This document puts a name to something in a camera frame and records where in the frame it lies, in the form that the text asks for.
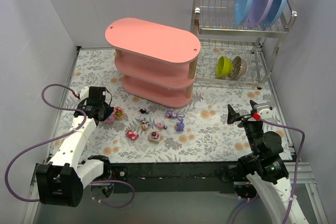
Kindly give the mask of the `strawberry cake toy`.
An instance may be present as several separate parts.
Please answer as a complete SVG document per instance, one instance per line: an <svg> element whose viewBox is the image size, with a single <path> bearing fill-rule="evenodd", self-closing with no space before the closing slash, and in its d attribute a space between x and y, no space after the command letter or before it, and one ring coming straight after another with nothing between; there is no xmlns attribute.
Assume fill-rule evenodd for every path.
<svg viewBox="0 0 336 224"><path fill-rule="evenodd" d="M149 142L158 144L161 140L161 134L157 131L153 131L150 133L150 135L148 136L148 140Z"/></svg>

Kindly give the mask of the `purple bunny head toy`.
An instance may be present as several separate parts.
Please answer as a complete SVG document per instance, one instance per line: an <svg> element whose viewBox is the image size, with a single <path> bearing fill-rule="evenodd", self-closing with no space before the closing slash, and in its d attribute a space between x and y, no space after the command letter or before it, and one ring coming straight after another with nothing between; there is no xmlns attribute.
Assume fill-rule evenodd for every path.
<svg viewBox="0 0 336 224"><path fill-rule="evenodd" d="M176 111L173 111L172 109L167 109L165 116L169 119L182 119L185 117L185 114L178 113Z"/></svg>

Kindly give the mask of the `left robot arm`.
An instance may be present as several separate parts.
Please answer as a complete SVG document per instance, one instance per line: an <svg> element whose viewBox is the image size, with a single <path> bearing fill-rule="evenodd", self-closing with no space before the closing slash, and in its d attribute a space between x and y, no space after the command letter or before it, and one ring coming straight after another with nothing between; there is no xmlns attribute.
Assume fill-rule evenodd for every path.
<svg viewBox="0 0 336 224"><path fill-rule="evenodd" d="M77 207L84 189L94 180L111 176L109 158L90 156L84 164L80 157L90 135L100 122L112 118L114 108L106 103L105 87L85 86L79 92L80 102L74 112L70 132L57 153L36 170L39 201L45 205Z"/></svg>

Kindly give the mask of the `pink purple cupcake toy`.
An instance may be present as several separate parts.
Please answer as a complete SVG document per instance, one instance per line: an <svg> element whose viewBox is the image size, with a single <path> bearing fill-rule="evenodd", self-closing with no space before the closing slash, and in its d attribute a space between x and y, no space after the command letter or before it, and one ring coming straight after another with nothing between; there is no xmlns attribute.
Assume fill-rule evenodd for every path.
<svg viewBox="0 0 336 224"><path fill-rule="evenodd" d="M114 112L112 112L104 121L103 123L113 123L115 121L115 116L114 116Z"/></svg>

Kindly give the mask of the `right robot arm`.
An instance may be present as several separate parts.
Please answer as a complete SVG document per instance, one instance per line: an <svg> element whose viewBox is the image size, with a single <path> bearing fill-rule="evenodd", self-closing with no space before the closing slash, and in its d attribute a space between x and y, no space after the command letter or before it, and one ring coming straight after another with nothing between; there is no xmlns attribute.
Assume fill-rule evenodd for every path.
<svg viewBox="0 0 336 224"><path fill-rule="evenodd" d="M263 130L272 116L272 107L254 101L250 101L250 105L251 111L245 115L228 106L227 123L237 122L238 127L245 130L251 149L251 154L238 159L238 168L255 188L273 223L307 223L295 195L298 166L290 179L280 157L284 151L281 136Z"/></svg>

